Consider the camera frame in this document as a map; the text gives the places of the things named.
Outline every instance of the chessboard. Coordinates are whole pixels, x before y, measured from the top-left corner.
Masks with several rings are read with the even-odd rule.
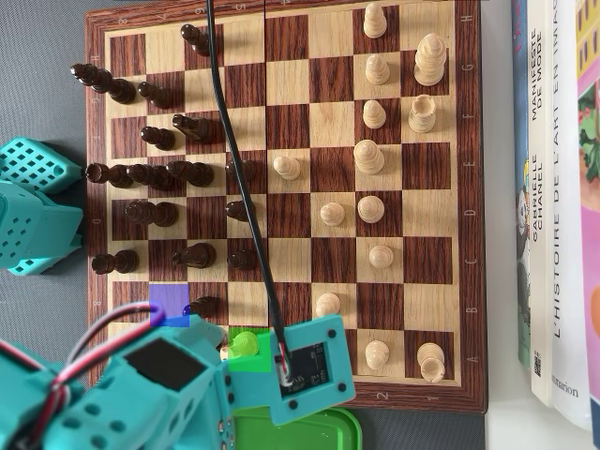
[[[484,195],[481,103],[481,22],[478,0],[382,1],[385,33],[363,31],[367,3],[332,0],[216,0],[217,60],[224,97],[243,159],[255,162],[249,182],[286,324],[311,320],[324,293],[340,300],[356,398],[349,406],[484,413],[488,405]],[[218,119],[209,60],[196,54],[180,29],[206,30],[205,3],[182,0],[90,11],[85,17],[85,63],[108,69],[135,86],[148,81],[172,90],[161,110],[139,95],[128,105],[85,89],[88,163],[164,165],[203,162],[214,171],[208,187],[177,180],[168,191],[134,184],[87,186],[88,321],[138,300],[219,299],[209,318],[226,330],[266,329],[267,300],[260,272],[228,268],[227,255],[252,249],[248,225],[225,214],[239,200],[224,139],[197,144],[172,126],[172,117]],[[413,71],[419,42],[435,33],[445,43],[443,78],[425,87]],[[390,76],[368,82],[370,54]],[[427,133],[408,125],[414,99],[435,101]],[[386,111],[380,128],[365,126],[363,107],[377,99]],[[140,139],[144,126],[175,134],[170,151]],[[372,140],[383,169],[355,168],[354,146]],[[284,180],[279,156],[295,158],[300,175]],[[366,223],[356,211],[369,195],[385,214]],[[169,228],[125,219],[134,201],[169,202],[178,220]],[[320,210],[339,203],[344,221],[324,225]],[[175,251],[199,242],[215,262],[195,269],[172,265]],[[375,246],[393,262],[369,263]],[[100,253],[135,250],[139,267],[99,276]],[[131,322],[112,324],[96,342]],[[367,364],[366,348],[385,343],[387,362]],[[443,377],[425,380],[417,351],[425,343],[443,353]],[[92,381],[99,371],[92,374]]]

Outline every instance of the dark chess piece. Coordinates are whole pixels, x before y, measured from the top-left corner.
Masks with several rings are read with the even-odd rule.
[[[227,264],[236,270],[252,270],[256,267],[256,256],[252,250],[237,250],[229,255]]]
[[[125,217],[133,223],[150,225],[154,223],[157,227],[170,227],[177,218],[179,212],[177,206],[169,202],[153,204],[150,202],[134,201],[125,208]]]
[[[97,275],[107,275],[113,270],[120,274],[133,272],[140,263],[138,254],[133,250],[121,250],[116,255],[100,254],[92,261],[92,270]]]
[[[152,167],[149,164],[133,164],[127,167],[127,175],[136,183],[157,190],[169,190],[173,186],[174,178],[167,172],[165,166]]]
[[[138,92],[143,98],[161,110],[171,108],[173,96],[171,95],[171,90],[166,87],[158,87],[149,82],[141,82],[138,84]]]
[[[128,168],[123,164],[116,164],[109,168],[105,164],[94,162],[85,169],[85,177],[91,183],[106,183],[109,181],[116,188],[129,188],[133,180],[128,176]]]
[[[93,64],[75,64],[71,67],[71,74],[84,86],[92,86],[96,92],[106,94],[124,105],[131,103],[135,98],[135,87],[122,78],[113,78],[111,72],[105,68],[98,68]]]
[[[184,248],[181,251],[176,251],[172,255],[173,265],[186,265],[196,269],[204,269],[210,267],[215,262],[217,252],[210,244],[201,242],[191,247]]]
[[[140,131],[140,137],[155,145],[158,150],[171,150],[175,145],[175,135],[166,128],[144,127]]]
[[[203,162],[172,161],[167,164],[167,171],[173,177],[199,188],[210,185],[215,178],[211,167]]]
[[[181,36],[191,45],[194,52],[202,56],[210,56],[210,44],[207,33],[203,33],[194,25],[186,23],[181,27]]]

